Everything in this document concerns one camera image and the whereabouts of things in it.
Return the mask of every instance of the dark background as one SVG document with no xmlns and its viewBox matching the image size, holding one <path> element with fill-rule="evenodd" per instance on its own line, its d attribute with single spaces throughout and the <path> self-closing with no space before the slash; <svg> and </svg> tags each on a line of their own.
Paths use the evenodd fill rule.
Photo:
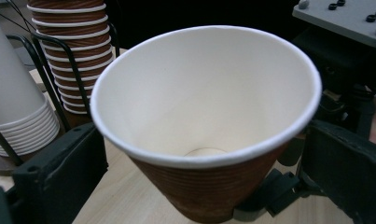
<svg viewBox="0 0 376 224">
<path fill-rule="evenodd" d="M 298 2 L 105 0 L 106 13 L 116 26 L 124 49 L 172 30 L 211 24 L 251 27 L 291 40 L 307 26 L 292 16 L 293 6 Z"/>
</svg>

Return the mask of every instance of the stacked brown paper cups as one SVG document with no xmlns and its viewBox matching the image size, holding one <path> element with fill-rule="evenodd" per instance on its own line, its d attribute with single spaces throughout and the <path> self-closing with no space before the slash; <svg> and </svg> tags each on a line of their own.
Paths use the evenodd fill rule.
<svg viewBox="0 0 376 224">
<path fill-rule="evenodd" d="M 91 90 L 98 76 L 114 60 L 104 1 L 28 1 L 36 32 L 62 40 L 73 52 L 84 89 Z M 55 84 L 67 112 L 87 114 L 76 75 L 66 52 L 58 45 L 42 41 Z"/>
</svg>

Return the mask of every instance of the stack of white paper cups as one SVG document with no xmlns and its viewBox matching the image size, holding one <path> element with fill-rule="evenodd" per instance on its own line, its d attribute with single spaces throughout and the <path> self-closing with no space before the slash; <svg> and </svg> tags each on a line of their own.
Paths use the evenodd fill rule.
<svg viewBox="0 0 376 224">
<path fill-rule="evenodd" d="M 0 132 L 18 155 L 35 152 L 58 134 L 60 124 L 0 29 Z M 7 156 L 0 146 L 0 155 Z"/>
<path fill-rule="evenodd" d="M 73 51 L 83 85 L 91 98 L 98 76 L 113 61 L 111 37 L 104 1 L 30 0 L 36 32 L 65 42 Z M 60 46 L 42 42 L 55 77 L 64 108 L 74 114 L 87 114 L 69 59 Z"/>
</svg>

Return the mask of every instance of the table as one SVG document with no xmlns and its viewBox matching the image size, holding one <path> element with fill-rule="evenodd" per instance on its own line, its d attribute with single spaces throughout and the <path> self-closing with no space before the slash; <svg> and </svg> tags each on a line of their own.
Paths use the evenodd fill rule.
<svg viewBox="0 0 376 224">
<path fill-rule="evenodd" d="M 31 74 L 37 82 L 40 82 L 36 71 L 32 71 Z M 195 223 L 176 211 L 132 161 L 106 140 L 105 150 L 109 163 L 108 171 L 80 210 L 74 224 Z M 295 166 L 285 167 L 279 163 L 275 163 L 274 168 L 282 173 L 296 171 Z M 0 176 L 0 186 L 4 190 L 10 189 L 13 186 L 11 177 Z M 329 198 L 309 196 L 296 200 L 276 217 L 265 213 L 253 222 L 239 222 L 232 219 L 225 223 L 353 224 L 353 221 Z"/>
</svg>

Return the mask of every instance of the cable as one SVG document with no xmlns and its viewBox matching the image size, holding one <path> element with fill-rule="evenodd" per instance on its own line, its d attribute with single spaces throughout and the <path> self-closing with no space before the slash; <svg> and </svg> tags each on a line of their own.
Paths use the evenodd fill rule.
<svg viewBox="0 0 376 224">
<path fill-rule="evenodd" d="M 14 23 L 15 25 L 19 26 L 21 29 L 25 30 L 26 32 L 31 33 L 31 29 L 30 29 L 30 27 L 28 25 L 30 25 L 33 28 L 34 28 L 34 26 L 24 18 L 24 16 L 22 15 L 21 11 L 19 10 L 19 8 L 17 7 L 17 5 L 12 0 L 7 0 L 7 2 L 20 15 L 20 17 L 23 19 L 26 28 L 24 28 L 20 24 L 16 23 L 15 21 L 11 20 L 10 18 L 2 15 L 1 13 L 0 13 L 0 16 L 3 17 L 4 19 L 6 19 L 6 20 L 8 20 L 8 21 L 10 21 L 12 23 Z"/>
<path fill-rule="evenodd" d="M 19 7 L 13 2 L 13 0 L 7 0 L 7 2 L 13 7 L 13 9 L 22 17 L 22 19 L 24 20 L 24 23 L 25 23 L 25 26 L 27 27 L 28 30 L 30 30 L 31 32 L 31 29 L 28 27 L 28 25 L 30 25 L 32 28 L 35 29 L 35 27 L 29 22 L 27 21 L 24 16 L 22 15 Z"/>
<path fill-rule="evenodd" d="M 30 30 L 27 30 L 26 28 L 22 27 L 21 25 L 19 25 L 18 23 L 14 22 L 14 21 L 11 20 L 10 18 L 8 18 L 8 17 L 2 15 L 1 13 L 0 13 L 0 16 L 3 17 L 3 18 L 5 18 L 5 19 L 8 20 L 8 21 L 13 22 L 14 24 L 16 24 L 17 26 L 19 26 L 21 29 L 25 30 L 26 32 L 31 33 Z"/>
</svg>

